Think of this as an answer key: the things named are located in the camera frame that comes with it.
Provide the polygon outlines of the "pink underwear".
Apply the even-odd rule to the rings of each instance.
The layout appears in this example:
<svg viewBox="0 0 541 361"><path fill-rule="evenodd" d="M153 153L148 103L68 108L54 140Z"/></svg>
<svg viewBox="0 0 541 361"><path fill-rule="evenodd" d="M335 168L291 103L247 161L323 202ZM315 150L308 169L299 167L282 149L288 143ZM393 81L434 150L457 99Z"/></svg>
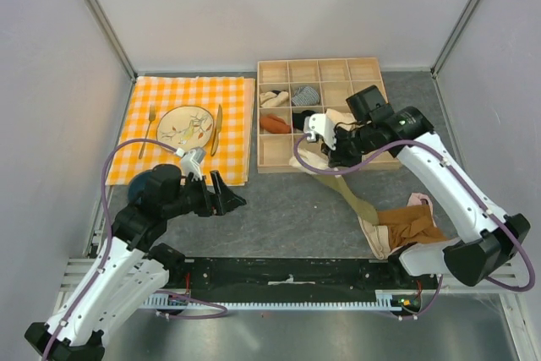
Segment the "pink underwear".
<svg viewBox="0 0 541 361"><path fill-rule="evenodd" d="M409 198L408 198L408 201L407 201L407 206L419 206L419 205L424 205L424 206L429 207L432 221L433 221L434 225L436 226L436 223L435 223L435 220L434 220L434 205L433 205L433 202L432 202L431 198L428 197L428 195L426 195L426 194L411 193Z"/></svg>

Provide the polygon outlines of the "beige cream underwear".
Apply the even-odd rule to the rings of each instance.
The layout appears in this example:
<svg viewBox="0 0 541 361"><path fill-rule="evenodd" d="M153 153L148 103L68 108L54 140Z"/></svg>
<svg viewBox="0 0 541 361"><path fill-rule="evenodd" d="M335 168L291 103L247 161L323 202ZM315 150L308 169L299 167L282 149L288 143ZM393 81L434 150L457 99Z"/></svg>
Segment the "beige cream underwear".
<svg viewBox="0 0 541 361"><path fill-rule="evenodd" d="M359 226L365 236L371 252L377 260L386 260L398 250L390 244L390 230L388 226L373 225L361 216L358 217Z"/></svg>

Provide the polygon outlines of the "left aluminium frame post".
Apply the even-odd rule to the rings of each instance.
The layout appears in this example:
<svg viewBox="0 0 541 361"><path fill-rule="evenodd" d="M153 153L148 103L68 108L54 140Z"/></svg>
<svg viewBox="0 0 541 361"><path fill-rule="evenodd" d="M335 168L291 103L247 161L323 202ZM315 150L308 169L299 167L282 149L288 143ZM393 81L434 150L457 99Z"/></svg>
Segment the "left aluminium frame post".
<svg viewBox="0 0 541 361"><path fill-rule="evenodd" d="M112 24L107 17L103 7L101 6L99 0L84 0L86 6L90 10L93 18L98 24L101 33L104 35L107 44L112 49L117 60L123 67L124 72L134 83L138 77L137 70L134 68L134 65L131 63L128 54L126 53L121 41L119 40L115 30L112 27Z"/></svg>

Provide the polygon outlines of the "rolled grey striped underwear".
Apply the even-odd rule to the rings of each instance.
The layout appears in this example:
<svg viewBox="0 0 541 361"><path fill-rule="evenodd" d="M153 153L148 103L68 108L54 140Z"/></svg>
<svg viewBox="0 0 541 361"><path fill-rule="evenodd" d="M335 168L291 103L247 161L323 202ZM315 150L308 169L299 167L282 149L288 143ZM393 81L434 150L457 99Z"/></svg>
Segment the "rolled grey striped underwear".
<svg viewBox="0 0 541 361"><path fill-rule="evenodd" d="M317 106L320 103L320 94L310 85L300 86L292 93L291 102L294 107Z"/></svg>

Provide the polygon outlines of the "floral ceramic plate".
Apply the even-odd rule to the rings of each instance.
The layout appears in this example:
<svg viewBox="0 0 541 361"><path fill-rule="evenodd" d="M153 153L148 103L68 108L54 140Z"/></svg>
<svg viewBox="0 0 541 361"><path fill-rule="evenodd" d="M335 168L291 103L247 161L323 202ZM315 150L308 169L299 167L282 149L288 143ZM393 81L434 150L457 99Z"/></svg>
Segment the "floral ceramic plate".
<svg viewBox="0 0 541 361"><path fill-rule="evenodd" d="M205 147L214 127L213 116L203 107L175 107L161 118L156 130L156 140L184 150Z"/></svg>

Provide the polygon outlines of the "blue ceramic bowl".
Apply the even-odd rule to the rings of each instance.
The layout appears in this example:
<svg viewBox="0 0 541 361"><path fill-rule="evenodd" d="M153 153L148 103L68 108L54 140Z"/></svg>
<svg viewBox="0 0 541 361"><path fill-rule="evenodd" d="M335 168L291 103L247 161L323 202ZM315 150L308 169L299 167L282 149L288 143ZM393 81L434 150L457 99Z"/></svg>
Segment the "blue ceramic bowl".
<svg viewBox="0 0 541 361"><path fill-rule="evenodd" d="M143 207L156 199L154 171L147 170L136 175L128 185L128 203Z"/></svg>

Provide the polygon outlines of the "rolled rust orange underwear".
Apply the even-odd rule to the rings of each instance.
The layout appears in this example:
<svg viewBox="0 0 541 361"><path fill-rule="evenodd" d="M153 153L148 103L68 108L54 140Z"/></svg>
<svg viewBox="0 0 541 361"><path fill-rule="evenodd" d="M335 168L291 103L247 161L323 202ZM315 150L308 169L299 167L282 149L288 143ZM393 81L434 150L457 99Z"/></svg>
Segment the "rolled rust orange underwear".
<svg viewBox="0 0 541 361"><path fill-rule="evenodd" d="M270 134L290 134L292 132L291 125L275 114L261 116L260 127Z"/></svg>

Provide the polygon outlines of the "olive green white-band underwear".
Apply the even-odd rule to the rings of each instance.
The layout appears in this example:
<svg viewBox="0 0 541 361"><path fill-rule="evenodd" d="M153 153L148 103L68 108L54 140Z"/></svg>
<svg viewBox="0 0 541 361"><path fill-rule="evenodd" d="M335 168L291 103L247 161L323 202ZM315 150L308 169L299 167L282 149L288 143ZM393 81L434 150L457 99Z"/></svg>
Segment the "olive green white-band underwear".
<svg viewBox="0 0 541 361"><path fill-rule="evenodd" d="M315 167L320 170L329 170L327 160L323 159L321 156L311 152L309 150L300 149L298 151L302 160L309 164L311 167ZM296 169L301 170L302 172L307 173L312 176L320 183L324 184L330 189L333 189L342 198L352 207L359 218L359 222L362 226L367 226L371 224L372 226L379 224L379 217L375 207L366 200L362 200L357 197L353 191L347 185L346 180L342 175L340 176L331 176L331 175L321 175L315 172L310 171L309 169L303 167L298 159L295 156L292 156L289 159L289 165Z"/></svg>

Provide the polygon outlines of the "brown orange underwear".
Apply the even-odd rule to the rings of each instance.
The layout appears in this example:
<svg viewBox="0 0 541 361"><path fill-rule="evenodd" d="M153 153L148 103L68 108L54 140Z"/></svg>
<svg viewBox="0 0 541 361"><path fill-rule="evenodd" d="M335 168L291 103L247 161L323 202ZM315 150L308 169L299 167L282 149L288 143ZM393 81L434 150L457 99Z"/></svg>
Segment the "brown orange underwear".
<svg viewBox="0 0 541 361"><path fill-rule="evenodd" d="M410 205L379 211L379 226L386 232L391 251L412 243L440 243L448 238L434 224L428 205Z"/></svg>

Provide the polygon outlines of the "rolled cream underwear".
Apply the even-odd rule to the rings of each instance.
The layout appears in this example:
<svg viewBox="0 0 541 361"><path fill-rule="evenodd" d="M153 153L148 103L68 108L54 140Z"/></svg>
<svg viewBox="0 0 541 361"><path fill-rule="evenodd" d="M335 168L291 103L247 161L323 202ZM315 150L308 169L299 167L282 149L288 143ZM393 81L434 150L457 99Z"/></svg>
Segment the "rolled cream underwear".
<svg viewBox="0 0 541 361"><path fill-rule="evenodd" d="M350 131L356 124L354 116L350 112L341 112L328 108L325 115L340 129Z"/></svg>

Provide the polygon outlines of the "rolled beige black underwear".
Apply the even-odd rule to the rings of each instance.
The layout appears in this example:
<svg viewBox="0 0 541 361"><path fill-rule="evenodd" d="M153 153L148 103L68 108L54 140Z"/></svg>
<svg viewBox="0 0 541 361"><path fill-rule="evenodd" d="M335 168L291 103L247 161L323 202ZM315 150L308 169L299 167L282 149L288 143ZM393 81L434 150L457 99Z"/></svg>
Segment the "rolled beige black underwear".
<svg viewBox="0 0 541 361"><path fill-rule="evenodd" d="M261 108L274 108L287 104L289 92L286 90L271 90L260 94Z"/></svg>

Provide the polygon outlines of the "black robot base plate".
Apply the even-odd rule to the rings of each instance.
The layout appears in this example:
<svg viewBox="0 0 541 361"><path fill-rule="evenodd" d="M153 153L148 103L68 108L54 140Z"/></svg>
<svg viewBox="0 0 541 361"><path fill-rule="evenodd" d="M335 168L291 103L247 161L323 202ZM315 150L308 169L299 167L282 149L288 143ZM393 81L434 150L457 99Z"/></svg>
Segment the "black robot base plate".
<svg viewBox="0 0 541 361"><path fill-rule="evenodd" d="M377 290L437 287L429 275L409 276L396 261L316 258L187 258L169 276L178 289L207 302L339 303L375 300Z"/></svg>

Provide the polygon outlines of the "right aluminium frame post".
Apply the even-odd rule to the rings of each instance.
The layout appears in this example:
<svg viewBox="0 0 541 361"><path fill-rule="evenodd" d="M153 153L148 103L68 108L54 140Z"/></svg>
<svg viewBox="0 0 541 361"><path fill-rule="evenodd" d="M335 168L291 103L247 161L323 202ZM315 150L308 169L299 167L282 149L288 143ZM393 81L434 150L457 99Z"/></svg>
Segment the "right aluminium frame post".
<svg viewBox="0 0 541 361"><path fill-rule="evenodd" d="M473 18L481 2L482 0L466 1L462 11L460 12L456 20L456 23L451 29L450 34L445 40L443 47L441 48L438 56L436 57L432 67L430 68L430 73L433 79L437 79L440 72L445 67L447 60L449 59L451 53L461 39L465 29Z"/></svg>

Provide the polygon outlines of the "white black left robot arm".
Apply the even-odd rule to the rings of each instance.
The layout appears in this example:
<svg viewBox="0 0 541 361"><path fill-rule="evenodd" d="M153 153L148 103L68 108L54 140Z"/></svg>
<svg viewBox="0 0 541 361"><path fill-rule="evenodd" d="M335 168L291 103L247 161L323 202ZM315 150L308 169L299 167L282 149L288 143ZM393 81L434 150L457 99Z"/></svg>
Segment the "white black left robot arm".
<svg viewBox="0 0 541 361"><path fill-rule="evenodd" d="M244 206L217 171L204 178L161 164L142 175L137 198L114 219L107 241L68 302L46 322L35 322L26 341L44 360L100 360L118 328L154 292L178 287L184 257L156 240L172 218L224 216Z"/></svg>

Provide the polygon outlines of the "gold knife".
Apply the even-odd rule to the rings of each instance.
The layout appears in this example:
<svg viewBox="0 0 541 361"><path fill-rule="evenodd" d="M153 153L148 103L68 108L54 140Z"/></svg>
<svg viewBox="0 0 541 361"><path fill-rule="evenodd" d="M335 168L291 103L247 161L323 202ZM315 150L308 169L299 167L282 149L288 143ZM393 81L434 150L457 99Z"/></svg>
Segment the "gold knife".
<svg viewBox="0 0 541 361"><path fill-rule="evenodd" d="M217 115L216 115L216 122L215 122L215 128L214 128L214 135L212 136L212 145L210 149L210 155L214 156L217 152L218 144L219 144L219 134L221 132L221 126L222 126L222 120L223 120L223 109L222 105L219 105Z"/></svg>

